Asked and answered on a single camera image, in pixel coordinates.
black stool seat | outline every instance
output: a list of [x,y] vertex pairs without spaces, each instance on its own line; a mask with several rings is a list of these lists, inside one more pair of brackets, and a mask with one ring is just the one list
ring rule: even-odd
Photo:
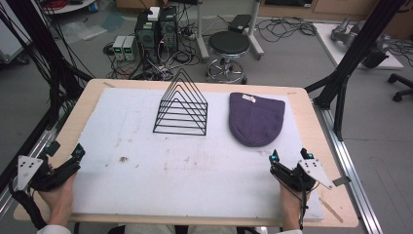
[[214,52],[223,55],[238,55],[249,49],[249,42],[245,35],[234,31],[221,31],[209,37],[209,46]]

triangular wire rack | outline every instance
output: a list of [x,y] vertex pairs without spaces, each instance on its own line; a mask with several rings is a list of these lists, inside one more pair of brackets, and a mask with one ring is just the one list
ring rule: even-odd
[[153,132],[207,135],[207,100],[184,69],[173,77],[161,98]]

office chair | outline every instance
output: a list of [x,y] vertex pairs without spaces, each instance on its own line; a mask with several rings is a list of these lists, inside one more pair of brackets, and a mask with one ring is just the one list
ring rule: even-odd
[[394,101],[399,102],[399,101],[403,100],[403,97],[402,97],[402,96],[405,96],[405,95],[413,95],[413,81],[408,80],[408,79],[406,79],[406,78],[404,78],[404,77],[402,77],[402,76],[399,76],[399,75],[393,73],[393,74],[390,76],[388,82],[392,84],[392,83],[394,83],[394,82],[396,82],[396,81],[401,82],[402,84],[408,86],[410,89],[404,90],[404,91],[399,91],[399,92],[395,93],[395,95],[394,95],[394,97],[393,97],[393,100],[394,100]]
[[209,37],[208,46],[209,50],[221,59],[215,59],[207,67],[207,81],[234,83],[242,79],[242,83],[246,84],[243,67],[234,59],[248,52],[247,36],[235,31],[220,31]]

desk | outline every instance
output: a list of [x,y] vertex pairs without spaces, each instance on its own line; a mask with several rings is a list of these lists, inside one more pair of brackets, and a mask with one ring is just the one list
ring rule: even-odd
[[[82,93],[78,103],[63,126],[57,141],[61,144],[60,150],[51,158],[51,163],[60,165],[71,153],[78,142],[100,94],[105,88],[128,88],[145,90],[165,90],[168,82],[125,81],[125,80],[92,80]],[[264,86],[240,86],[222,84],[197,84],[201,92],[243,92],[250,94],[287,96],[295,118],[303,145],[312,148],[312,152],[322,161],[330,179],[339,177],[337,166],[332,158],[319,120],[304,89]],[[316,190],[325,218],[320,222],[307,222],[308,226],[355,227],[358,224],[353,205],[344,186],[328,190],[322,186]],[[46,205],[37,199],[44,218],[48,218]],[[27,220],[25,211],[18,207],[15,218]],[[172,216],[142,216],[142,215],[108,215],[108,214],[75,214],[73,221],[104,221],[104,222],[136,222],[136,223],[173,223],[173,224],[216,224],[238,226],[280,226],[280,220],[265,220],[260,218],[201,218],[201,217],[172,217]]]

stool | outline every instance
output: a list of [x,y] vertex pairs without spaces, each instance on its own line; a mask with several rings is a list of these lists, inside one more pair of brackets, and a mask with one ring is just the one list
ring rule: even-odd
[[208,40],[209,50],[221,57],[215,59],[207,67],[207,79],[220,83],[233,83],[242,79],[246,84],[243,67],[233,59],[237,59],[248,52],[249,41],[245,35],[234,31],[214,33]]

